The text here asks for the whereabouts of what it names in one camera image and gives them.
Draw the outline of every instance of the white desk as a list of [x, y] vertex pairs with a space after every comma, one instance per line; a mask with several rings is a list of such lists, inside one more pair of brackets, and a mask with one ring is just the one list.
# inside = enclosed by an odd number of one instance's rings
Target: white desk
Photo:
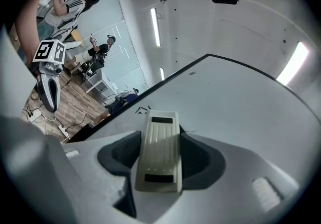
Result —
[[110, 82], [108, 80], [107, 76], [105, 75], [105, 73], [101, 69], [98, 70], [95, 75], [88, 78], [87, 81], [89, 81], [93, 85], [91, 86], [91, 88], [89, 88], [86, 91], [86, 93], [89, 93], [93, 88], [95, 88], [96, 86], [98, 86], [99, 84], [102, 83], [106, 86], [106, 88], [103, 89], [102, 91], [99, 91], [100, 93], [104, 93], [107, 89], [110, 89], [112, 91], [112, 93], [117, 94], [118, 88], [116, 87], [115, 84], [113, 84], [112, 82]]

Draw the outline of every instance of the black cap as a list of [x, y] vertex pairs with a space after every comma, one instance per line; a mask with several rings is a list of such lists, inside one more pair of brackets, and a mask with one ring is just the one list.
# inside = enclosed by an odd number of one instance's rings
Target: black cap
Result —
[[116, 42], [116, 38], [115, 37], [112, 37], [112, 36], [108, 35], [108, 38], [111, 38], [114, 41], [114, 43]]

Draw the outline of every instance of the whiteboard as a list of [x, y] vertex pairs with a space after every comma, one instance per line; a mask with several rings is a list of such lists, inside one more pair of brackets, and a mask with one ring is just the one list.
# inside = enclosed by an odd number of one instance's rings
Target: whiteboard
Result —
[[142, 94], [90, 138], [143, 130], [149, 109], [177, 111], [185, 131], [254, 151], [303, 184], [320, 148], [311, 110], [274, 79], [206, 55]]

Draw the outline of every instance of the fluorescent tube light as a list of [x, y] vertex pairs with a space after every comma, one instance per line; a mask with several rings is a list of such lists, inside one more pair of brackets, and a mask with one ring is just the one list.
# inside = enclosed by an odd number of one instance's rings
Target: fluorescent tube light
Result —
[[158, 20], [157, 20], [156, 8], [150, 9], [150, 12], [151, 12], [152, 24], [154, 26], [156, 45], [157, 46], [161, 46], [161, 38], [159, 37], [159, 28], [158, 28]]
[[120, 35], [120, 32], [119, 32], [119, 30], [118, 30], [117, 25], [116, 25], [116, 28], [117, 28], [117, 32], [118, 32], [118, 34], [119, 34], [119, 37], [121, 38], [121, 35]]
[[160, 68], [160, 75], [162, 76], [162, 80], [165, 79], [165, 75], [164, 75], [164, 69]]
[[276, 80], [283, 85], [287, 85], [300, 70], [308, 54], [308, 48], [302, 42], [299, 42], [288, 64]]
[[[119, 45], [119, 44], [118, 44], [118, 45]], [[122, 52], [122, 53], [124, 53], [124, 52], [122, 51], [122, 48], [121, 48], [121, 46], [120, 46], [120, 45], [119, 45], [119, 48], [120, 48], [121, 52]]]
[[114, 33], [114, 36], [116, 37], [116, 34], [115, 34], [115, 31], [114, 31], [114, 29], [111, 27], [111, 29], [112, 29], [112, 32]]
[[[124, 48], [125, 49], [125, 52], [126, 52], [126, 54], [127, 54], [127, 57], [129, 58], [129, 55], [128, 55], [128, 53], [127, 53], [127, 50], [126, 50], [126, 48]], [[130, 59], [130, 58], [129, 58]]]

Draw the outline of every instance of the white plastic panel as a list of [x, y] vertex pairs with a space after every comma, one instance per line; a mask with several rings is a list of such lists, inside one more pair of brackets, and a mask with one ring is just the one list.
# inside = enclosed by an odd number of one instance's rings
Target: white plastic panel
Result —
[[182, 162], [179, 117], [175, 112], [150, 110], [145, 118], [135, 189], [180, 192]]

